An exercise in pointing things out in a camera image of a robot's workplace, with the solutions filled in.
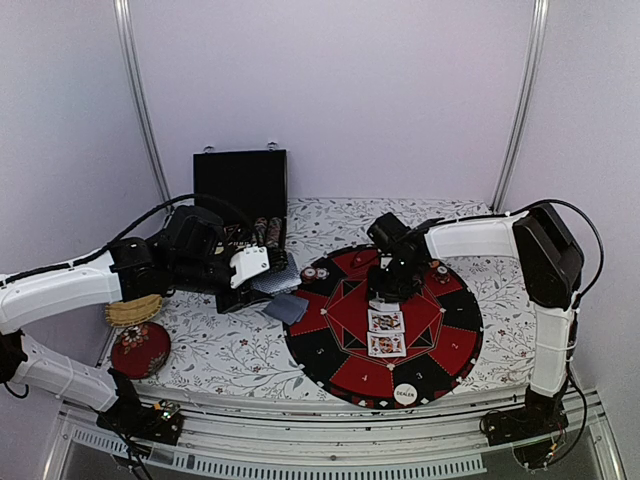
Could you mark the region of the white blue dealer button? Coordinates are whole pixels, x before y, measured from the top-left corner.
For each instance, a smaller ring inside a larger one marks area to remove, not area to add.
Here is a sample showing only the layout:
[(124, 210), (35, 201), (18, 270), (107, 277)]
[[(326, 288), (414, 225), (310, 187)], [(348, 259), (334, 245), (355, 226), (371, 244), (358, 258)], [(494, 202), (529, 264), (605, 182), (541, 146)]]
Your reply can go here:
[(418, 390), (410, 383), (399, 384), (394, 389), (394, 400), (403, 406), (415, 403), (417, 398)]

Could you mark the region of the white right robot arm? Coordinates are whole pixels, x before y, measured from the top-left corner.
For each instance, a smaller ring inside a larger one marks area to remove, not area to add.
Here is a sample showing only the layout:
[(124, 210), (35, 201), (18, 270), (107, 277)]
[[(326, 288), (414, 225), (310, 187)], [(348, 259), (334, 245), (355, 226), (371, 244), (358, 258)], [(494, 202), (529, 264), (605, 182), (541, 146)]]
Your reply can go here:
[(552, 424), (551, 401), (570, 380), (577, 314), (590, 290), (583, 285), (585, 257), (556, 208), (557, 199), (536, 201), (513, 213), (427, 219), (410, 228), (392, 213), (378, 217), (367, 236), (384, 266), (368, 271), (370, 295), (404, 303), (418, 293), (431, 263), (450, 257), (509, 257), (518, 261), (536, 316), (534, 367), (527, 387), (531, 402), (517, 415), (517, 427), (537, 436)]

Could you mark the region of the red black small chip stack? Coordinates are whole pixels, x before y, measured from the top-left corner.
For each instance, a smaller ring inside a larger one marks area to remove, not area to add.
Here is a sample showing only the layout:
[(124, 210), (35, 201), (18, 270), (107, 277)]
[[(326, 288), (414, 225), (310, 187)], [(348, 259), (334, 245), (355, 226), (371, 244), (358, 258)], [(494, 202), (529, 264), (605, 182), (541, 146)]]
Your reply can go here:
[(447, 284), (451, 280), (451, 274), (447, 267), (439, 265), (434, 271), (434, 278), (440, 284)]

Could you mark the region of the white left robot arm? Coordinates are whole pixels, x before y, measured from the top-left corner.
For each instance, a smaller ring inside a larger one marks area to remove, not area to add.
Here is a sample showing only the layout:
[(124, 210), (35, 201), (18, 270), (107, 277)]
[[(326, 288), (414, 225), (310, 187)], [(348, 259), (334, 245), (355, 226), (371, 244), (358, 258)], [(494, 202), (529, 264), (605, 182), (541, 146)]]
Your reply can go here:
[(285, 268), (287, 255), (268, 245), (246, 219), (248, 243), (233, 243), (223, 219), (180, 205), (148, 238), (118, 234), (76, 259), (1, 278), (1, 381), (35, 386), (63, 399), (109, 412), (128, 434), (148, 426), (128, 379), (55, 352), (24, 333), (36, 321), (83, 307), (191, 291), (241, 294), (251, 279)]

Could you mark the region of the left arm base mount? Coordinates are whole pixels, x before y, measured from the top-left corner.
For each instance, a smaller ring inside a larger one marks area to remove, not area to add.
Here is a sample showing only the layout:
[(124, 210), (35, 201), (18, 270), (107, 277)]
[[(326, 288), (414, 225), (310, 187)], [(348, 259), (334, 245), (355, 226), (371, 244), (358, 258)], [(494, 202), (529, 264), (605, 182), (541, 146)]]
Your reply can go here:
[(178, 444), (184, 423), (180, 405), (166, 399), (145, 406), (137, 398), (119, 398), (97, 415), (96, 424), (102, 429), (171, 446)]

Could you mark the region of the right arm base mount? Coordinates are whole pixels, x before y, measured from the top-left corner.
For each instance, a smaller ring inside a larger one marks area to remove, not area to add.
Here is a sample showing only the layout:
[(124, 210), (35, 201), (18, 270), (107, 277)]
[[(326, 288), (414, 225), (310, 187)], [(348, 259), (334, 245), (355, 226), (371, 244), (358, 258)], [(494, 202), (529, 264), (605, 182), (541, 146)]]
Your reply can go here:
[(563, 443), (569, 422), (563, 410), (563, 393), (546, 397), (526, 389), (523, 407), (491, 410), (479, 421), (479, 429), (490, 446), (512, 444), (516, 461), (527, 470), (545, 468)]

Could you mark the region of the red orange chip stack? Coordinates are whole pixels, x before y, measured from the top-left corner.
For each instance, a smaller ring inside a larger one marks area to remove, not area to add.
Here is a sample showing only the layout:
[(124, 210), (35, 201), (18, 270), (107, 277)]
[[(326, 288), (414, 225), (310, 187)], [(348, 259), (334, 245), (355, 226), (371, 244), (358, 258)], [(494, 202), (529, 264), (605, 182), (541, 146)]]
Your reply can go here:
[(310, 283), (317, 279), (317, 269), (313, 267), (307, 267), (300, 273), (300, 278), (303, 283)]

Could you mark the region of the blue playing card deck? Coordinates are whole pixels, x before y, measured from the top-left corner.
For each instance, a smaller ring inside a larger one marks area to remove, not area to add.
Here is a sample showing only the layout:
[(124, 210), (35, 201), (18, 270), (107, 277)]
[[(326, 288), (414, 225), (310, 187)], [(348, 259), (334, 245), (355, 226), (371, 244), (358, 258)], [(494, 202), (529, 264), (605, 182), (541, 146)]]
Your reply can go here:
[(279, 272), (265, 272), (250, 280), (251, 287), (261, 293), (273, 295), (295, 290), (301, 284), (300, 273), (293, 260)]

